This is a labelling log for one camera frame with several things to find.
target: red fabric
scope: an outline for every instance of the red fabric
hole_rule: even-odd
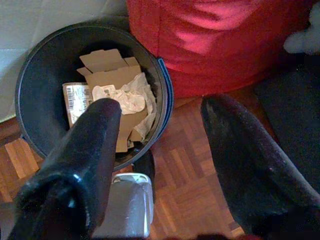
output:
[[[127,0],[133,35],[169,70],[176,97],[263,79],[306,28],[310,0]]]

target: trash can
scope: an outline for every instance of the trash can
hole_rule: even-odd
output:
[[[15,111],[23,138],[43,158],[69,130],[62,84],[85,82],[76,70],[79,56],[118,49],[135,57],[156,98],[156,117],[147,141],[116,153],[114,171],[139,159],[160,137],[173,110],[173,86],[164,61],[156,59],[132,35],[101,24],[80,23],[62,28],[42,40],[28,55],[16,84]]]

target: parquet floor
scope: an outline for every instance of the parquet floor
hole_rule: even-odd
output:
[[[251,88],[230,95],[271,129]],[[167,129],[152,147],[156,203],[150,239],[190,239],[205,233],[232,238],[243,233],[232,218],[219,185],[202,124],[201,101],[200,97],[176,101]],[[42,162],[22,139],[1,146],[0,202],[11,202]]]

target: white paper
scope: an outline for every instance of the white paper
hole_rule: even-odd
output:
[[[71,116],[71,123],[74,124],[93,102],[88,85],[68,85],[66,86],[68,111]]]
[[[123,115],[135,114],[147,107],[147,116],[134,127],[141,135],[142,141],[146,140],[156,118],[157,104],[144,72],[139,73],[131,82],[123,85],[120,89],[115,89],[114,85],[95,86],[92,95],[94,101],[101,98],[111,98],[118,101]]]

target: white wall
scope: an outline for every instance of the white wall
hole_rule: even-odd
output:
[[[125,16],[126,0],[0,0],[0,123],[15,116],[17,77],[39,41],[68,25],[96,19],[127,27]]]

